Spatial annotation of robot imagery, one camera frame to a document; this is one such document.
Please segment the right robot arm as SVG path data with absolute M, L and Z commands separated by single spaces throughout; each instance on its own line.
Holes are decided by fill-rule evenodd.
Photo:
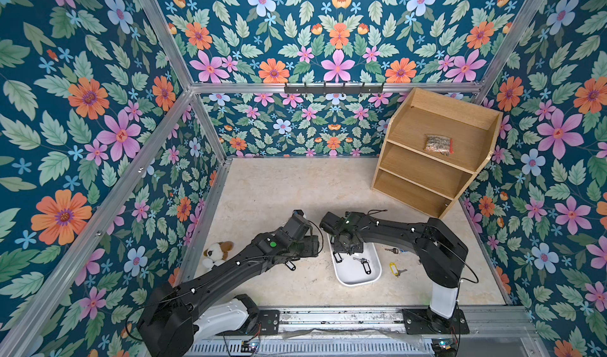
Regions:
M 333 250 L 339 254 L 360 254 L 365 245 L 373 243 L 417 255 L 432 282 L 428 309 L 445 320 L 453 317 L 469 249 L 441 219 L 401 223 L 362 212 L 348 212 L 343 217 L 328 212 L 320 228 L 332 237 Z

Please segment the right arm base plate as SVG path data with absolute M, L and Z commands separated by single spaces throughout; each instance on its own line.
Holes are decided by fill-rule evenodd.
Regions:
M 410 335 L 439 334 L 469 334 L 469 325 L 464 312 L 458 307 L 455 308 L 449 319 L 441 317 L 430 310 L 425 309 L 402 309 L 403 322 L 406 333 Z

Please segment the yellow frame tag key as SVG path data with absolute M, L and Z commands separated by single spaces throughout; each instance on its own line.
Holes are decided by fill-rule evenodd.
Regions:
M 407 268 L 398 268 L 398 266 L 394 262 L 391 262 L 389 264 L 389 268 L 390 268 L 391 274 L 395 277 L 400 277 L 408 271 Z

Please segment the black tag key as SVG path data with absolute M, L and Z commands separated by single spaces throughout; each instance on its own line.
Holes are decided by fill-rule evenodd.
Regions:
M 287 258 L 284 262 L 284 265 L 290 270 L 290 271 L 295 271 L 297 269 L 297 267 L 295 266 L 294 262 L 296 262 L 297 259 L 294 258 Z

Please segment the white plastic storage box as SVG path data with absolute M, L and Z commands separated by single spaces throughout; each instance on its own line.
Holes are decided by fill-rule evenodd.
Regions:
M 335 276 L 340 284 L 345 287 L 357 287 L 365 284 L 373 284 L 381 278 L 383 268 L 379 260 L 379 254 L 373 243 L 365 243 L 365 251 L 362 254 L 341 254 L 343 262 L 341 264 L 335 264 L 332 256 L 332 252 L 334 251 L 331 245 L 332 237 L 333 236 L 327 235 L 327 240 L 329 241 Z M 366 275 L 362 265 L 359 262 L 354 261 L 353 257 L 368 259 L 372 270 L 371 275 Z

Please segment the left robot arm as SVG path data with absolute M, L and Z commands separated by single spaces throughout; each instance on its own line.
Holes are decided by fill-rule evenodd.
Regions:
M 153 290 L 137 323 L 142 342 L 152 356 L 183 356 L 202 330 L 196 321 L 219 299 L 277 265 L 319 255 L 319 236 L 304 212 L 295 210 L 275 231 L 256 235 L 236 256 L 190 281 Z

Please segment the blue tag key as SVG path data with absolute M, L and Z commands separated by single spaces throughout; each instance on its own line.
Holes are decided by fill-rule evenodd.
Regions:
M 411 253 L 411 250 L 408 249 L 399 249 L 396 247 L 392 247 L 392 248 L 384 248 L 385 251 L 392 253 L 392 254 L 407 254 L 407 253 Z

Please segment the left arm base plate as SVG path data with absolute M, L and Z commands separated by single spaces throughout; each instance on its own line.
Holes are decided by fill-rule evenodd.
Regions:
M 236 331 L 242 336 L 264 336 L 278 334 L 281 311 L 260 310 L 249 314 L 244 324 Z

